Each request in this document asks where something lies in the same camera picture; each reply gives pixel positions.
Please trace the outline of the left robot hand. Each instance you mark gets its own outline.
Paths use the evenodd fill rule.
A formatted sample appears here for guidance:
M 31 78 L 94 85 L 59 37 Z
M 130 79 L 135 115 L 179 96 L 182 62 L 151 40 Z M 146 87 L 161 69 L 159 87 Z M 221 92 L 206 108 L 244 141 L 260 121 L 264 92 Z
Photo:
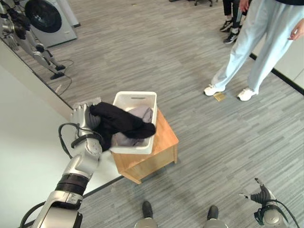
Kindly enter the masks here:
M 90 113 L 90 107 L 97 105 L 101 102 L 100 97 L 88 99 L 85 101 L 77 102 L 73 105 L 73 111 L 71 113 L 70 121 L 78 124 L 81 130 L 79 130 L 78 136 L 83 136 L 92 133 L 101 122 L 99 116 L 94 116 Z

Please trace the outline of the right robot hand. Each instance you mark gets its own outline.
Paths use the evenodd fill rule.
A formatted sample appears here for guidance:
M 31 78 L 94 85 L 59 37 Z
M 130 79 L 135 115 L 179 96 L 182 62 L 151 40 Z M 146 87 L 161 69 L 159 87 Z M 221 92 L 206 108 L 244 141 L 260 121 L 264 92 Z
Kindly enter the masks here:
M 238 196 L 253 201 L 255 203 L 258 203 L 262 205 L 263 207 L 266 206 L 270 202 L 274 202 L 276 199 L 272 191 L 266 187 L 266 185 L 259 179 L 259 178 L 254 178 L 256 183 L 259 184 L 260 191 L 257 193 L 252 193 L 252 194 L 247 194 L 244 192 L 238 193 Z

